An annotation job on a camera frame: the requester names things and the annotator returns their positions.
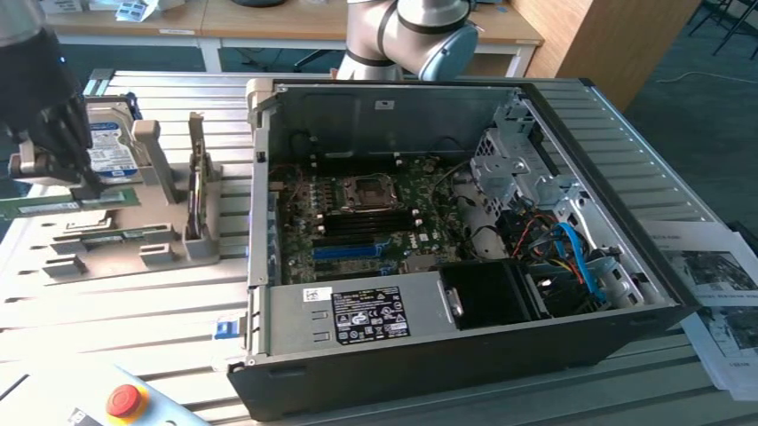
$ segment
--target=paper document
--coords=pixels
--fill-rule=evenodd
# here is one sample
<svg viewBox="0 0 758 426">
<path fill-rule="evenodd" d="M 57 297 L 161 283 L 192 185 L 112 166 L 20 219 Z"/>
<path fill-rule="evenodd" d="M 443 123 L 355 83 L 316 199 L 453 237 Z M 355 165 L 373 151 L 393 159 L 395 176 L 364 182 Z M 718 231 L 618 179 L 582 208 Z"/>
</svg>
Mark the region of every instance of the paper document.
<svg viewBox="0 0 758 426">
<path fill-rule="evenodd" d="M 643 222 L 702 308 L 680 323 L 715 387 L 758 400 L 758 257 L 711 222 Z"/>
</svg>

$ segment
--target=green circuit board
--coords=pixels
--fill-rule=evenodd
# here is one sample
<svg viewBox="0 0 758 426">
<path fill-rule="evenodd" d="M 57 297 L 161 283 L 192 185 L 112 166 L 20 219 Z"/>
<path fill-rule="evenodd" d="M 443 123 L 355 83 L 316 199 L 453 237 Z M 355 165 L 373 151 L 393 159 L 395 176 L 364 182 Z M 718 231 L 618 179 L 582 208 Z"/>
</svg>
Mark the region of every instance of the green circuit board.
<svg viewBox="0 0 758 426">
<path fill-rule="evenodd" d="M 457 243 L 447 233 L 445 225 L 445 221 L 455 223 L 457 220 L 457 208 L 453 203 L 439 203 L 443 205 L 437 205 L 435 210 L 432 201 L 432 186 L 449 166 L 431 157 L 405 158 L 404 164 L 396 170 L 359 177 L 320 176 L 303 169 L 297 172 L 288 170 L 279 175 L 284 184 L 279 184 L 281 284 L 403 273 L 403 262 L 409 256 L 433 255 L 436 263 L 460 260 Z M 371 177 L 391 181 L 396 195 L 392 209 L 413 210 L 415 219 L 420 219 L 423 224 L 411 231 L 372 234 L 373 241 L 383 246 L 380 256 L 313 260 L 312 242 L 323 237 L 320 215 L 348 214 L 344 210 L 349 196 L 344 186 L 356 178 Z M 444 180 L 437 186 L 439 192 L 448 192 L 448 185 Z M 324 190 L 331 192 L 331 202 L 323 199 Z"/>
</svg>

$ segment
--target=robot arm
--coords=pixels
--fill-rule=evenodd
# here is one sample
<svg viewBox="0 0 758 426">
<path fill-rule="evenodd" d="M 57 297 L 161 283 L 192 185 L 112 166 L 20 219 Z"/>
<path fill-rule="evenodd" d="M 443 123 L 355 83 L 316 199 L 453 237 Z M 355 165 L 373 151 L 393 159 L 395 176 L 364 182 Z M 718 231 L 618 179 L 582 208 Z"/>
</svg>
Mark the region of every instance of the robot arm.
<svg viewBox="0 0 758 426">
<path fill-rule="evenodd" d="M 337 78 L 451 80 L 468 64 L 479 34 L 467 0 L 347 0 L 347 51 Z"/>
<path fill-rule="evenodd" d="M 18 144 L 10 178 L 97 198 L 84 99 L 37 0 L 0 0 L 0 64 L 0 129 Z"/>
</svg>

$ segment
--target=power supply label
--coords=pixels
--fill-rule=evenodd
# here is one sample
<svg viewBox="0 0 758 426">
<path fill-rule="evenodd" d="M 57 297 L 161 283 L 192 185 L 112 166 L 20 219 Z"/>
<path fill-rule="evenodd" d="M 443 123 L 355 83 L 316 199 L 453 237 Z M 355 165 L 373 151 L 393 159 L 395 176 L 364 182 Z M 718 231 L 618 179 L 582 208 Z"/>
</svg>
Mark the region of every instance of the power supply label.
<svg viewBox="0 0 758 426">
<path fill-rule="evenodd" d="M 336 341 L 376 342 L 411 335 L 400 288 L 331 293 Z"/>
</svg>

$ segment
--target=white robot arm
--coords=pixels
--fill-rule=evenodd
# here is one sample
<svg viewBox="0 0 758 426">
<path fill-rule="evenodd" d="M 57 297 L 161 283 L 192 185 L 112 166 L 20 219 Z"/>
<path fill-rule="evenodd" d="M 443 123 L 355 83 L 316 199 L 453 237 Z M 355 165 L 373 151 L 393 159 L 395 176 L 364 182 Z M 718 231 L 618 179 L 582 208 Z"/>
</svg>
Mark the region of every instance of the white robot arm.
<svg viewBox="0 0 758 426">
<path fill-rule="evenodd" d="M 451 80 L 471 61 L 479 34 L 468 0 L 347 0 L 347 51 L 337 79 Z"/>
</svg>

